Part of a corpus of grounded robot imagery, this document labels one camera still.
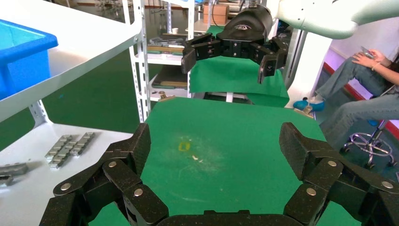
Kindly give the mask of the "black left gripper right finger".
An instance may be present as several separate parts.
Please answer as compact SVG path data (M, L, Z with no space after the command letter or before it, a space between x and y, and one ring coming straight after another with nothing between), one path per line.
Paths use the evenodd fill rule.
M399 223L399 186L346 160L324 141L305 137L285 122L280 150L302 184L284 207L284 215L314 226L329 203L341 205L364 226Z

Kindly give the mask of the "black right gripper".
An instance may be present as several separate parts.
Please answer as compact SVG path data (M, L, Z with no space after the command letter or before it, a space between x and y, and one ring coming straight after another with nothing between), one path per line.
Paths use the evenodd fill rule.
M221 32L206 33L186 41L182 57L182 73L187 74L197 61L225 56L250 59L259 65L257 82L286 65L288 45L280 38L266 41L272 16L261 5L238 13Z

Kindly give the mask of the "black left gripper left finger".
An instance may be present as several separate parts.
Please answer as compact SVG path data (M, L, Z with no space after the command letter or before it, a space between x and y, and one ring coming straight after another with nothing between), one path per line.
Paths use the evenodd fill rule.
M132 226L155 226L168 217L166 204L141 180L151 149L149 125L108 146L92 166L53 189L42 226L86 226L103 207L115 203Z

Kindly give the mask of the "bystander hand resting on knee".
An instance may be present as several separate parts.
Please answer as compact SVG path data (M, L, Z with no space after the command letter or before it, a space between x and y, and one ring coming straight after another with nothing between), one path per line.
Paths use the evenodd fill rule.
M367 57L363 53L356 53L352 56L353 62L368 68L373 68L378 65L378 62Z

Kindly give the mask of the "bystander hand with phone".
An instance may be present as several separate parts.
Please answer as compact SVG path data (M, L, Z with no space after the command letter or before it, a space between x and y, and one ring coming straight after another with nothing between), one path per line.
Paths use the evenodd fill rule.
M373 59L381 64L384 64L387 60L386 56L376 49L369 49L369 53L373 56Z

